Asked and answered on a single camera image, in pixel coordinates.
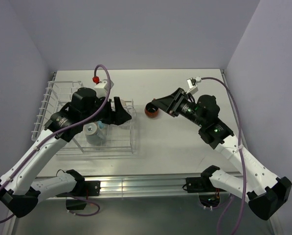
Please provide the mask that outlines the orange black mug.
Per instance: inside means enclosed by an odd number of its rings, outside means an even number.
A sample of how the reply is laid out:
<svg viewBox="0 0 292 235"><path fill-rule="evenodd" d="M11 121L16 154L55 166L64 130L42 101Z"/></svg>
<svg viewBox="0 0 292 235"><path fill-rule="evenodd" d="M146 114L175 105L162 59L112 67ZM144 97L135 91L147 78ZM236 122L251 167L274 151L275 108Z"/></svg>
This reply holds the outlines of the orange black mug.
<svg viewBox="0 0 292 235"><path fill-rule="evenodd" d="M153 103L149 102L144 108L144 113L149 118L155 118L158 115L159 108Z"/></svg>

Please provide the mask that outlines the light blue cream-lined mug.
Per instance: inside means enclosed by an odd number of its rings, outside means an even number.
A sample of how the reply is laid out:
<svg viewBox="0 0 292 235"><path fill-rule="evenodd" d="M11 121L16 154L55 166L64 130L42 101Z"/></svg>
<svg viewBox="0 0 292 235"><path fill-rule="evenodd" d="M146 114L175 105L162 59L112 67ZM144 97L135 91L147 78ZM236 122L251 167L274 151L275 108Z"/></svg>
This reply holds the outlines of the light blue cream-lined mug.
<svg viewBox="0 0 292 235"><path fill-rule="evenodd" d="M104 129L104 127L105 127L101 121L98 121L97 125L99 126L100 129Z"/></svg>

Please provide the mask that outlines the grey footed mug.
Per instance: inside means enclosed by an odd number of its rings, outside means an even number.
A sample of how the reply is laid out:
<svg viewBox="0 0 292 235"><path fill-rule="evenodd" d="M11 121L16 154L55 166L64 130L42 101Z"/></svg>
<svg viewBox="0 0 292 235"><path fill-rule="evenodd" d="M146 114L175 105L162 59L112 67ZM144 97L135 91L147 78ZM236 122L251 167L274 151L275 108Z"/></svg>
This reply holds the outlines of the grey footed mug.
<svg viewBox="0 0 292 235"><path fill-rule="evenodd" d="M86 140L91 145L100 145L106 142L106 137L95 122L83 126Z"/></svg>

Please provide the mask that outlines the beige cup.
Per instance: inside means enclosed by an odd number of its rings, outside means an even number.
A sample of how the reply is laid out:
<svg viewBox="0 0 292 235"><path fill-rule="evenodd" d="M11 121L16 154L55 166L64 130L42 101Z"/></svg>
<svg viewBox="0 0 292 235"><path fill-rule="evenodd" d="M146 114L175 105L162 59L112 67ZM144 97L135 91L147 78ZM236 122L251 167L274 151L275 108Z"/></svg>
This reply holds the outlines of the beige cup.
<svg viewBox="0 0 292 235"><path fill-rule="evenodd" d="M131 113L132 104L130 101L125 101L123 99L114 98L111 102L111 108L113 112L117 113Z"/></svg>

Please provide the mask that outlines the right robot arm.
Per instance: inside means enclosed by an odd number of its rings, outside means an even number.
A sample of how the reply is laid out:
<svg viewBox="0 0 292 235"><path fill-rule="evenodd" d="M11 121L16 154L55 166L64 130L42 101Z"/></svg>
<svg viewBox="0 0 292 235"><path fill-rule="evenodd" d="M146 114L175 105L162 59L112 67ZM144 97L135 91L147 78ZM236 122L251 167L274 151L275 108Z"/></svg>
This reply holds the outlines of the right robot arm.
<svg viewBox="0 0 292 235"><path fill-rule="evenodd" d="M262 220L270 219L287 202L291 181L271 172L238 143L233 131L218 117L220 107L215 96L205 94L194 103L188 100L182 88L178 88L171 95L154 99L151 103L172 117L181 115L198 125L201 139L246 176L245 180L238 179L212 165L201 174L203 189L220 188L244 198L252 212Z"/></svg>

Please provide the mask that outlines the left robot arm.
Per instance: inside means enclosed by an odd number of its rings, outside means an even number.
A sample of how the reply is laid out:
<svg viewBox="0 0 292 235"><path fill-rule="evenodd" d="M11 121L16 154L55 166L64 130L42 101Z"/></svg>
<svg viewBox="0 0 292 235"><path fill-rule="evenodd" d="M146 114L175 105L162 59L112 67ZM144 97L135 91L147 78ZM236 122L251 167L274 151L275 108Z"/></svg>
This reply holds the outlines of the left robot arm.
<svg viewBox="0 0 292 235"><path fill-rule="evenodd" d="M100 121L122 125L131 120L120 98L98 98L91 88L79 88L71 101L53 113L44 130L25 155L0 177L0 201L18 218L28 215L38 203L57 196L80 196L85 178L74 169L43 181L36 176L51 158L83 131L84 125Z"/></svg>

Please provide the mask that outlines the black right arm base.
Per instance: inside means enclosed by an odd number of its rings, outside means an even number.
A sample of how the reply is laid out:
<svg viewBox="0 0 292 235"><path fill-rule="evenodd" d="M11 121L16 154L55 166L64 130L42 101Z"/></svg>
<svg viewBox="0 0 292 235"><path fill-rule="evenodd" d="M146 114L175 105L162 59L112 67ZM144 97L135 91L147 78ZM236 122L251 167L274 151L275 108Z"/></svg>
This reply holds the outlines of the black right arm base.
<svg viewBox="0 0 292 235"><path fill-rule="evenodd" d="M209 209L216 208L221 203L220 192L224 191L219 188L215 188L209 178L216 170L220 170L218 166L210 166L204 170L199 177L187 177L182 189L187 193L205 193L210 192L210 195L199 196L199 201L202 207Z"/></svg>

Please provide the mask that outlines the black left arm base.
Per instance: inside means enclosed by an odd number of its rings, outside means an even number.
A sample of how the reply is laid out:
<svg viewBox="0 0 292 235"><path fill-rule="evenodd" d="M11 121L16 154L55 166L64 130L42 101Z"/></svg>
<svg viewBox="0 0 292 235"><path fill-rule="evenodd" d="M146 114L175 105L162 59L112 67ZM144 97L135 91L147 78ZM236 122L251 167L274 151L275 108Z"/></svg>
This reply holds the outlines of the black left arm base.
<svg viewBox="0 0 292 235"><path fill-rule="evenodd" d="M86 181L85 178L74 169L67 170L65 173L71 175L76 181L76 185L72 191L67 193L69 196L85 197L86 200L88 200L90 196L99 196L101 185L100 181ZM66 209L69 211L81 211L84 210L86 206L87 202L78 199L66 200Z"/></svg>

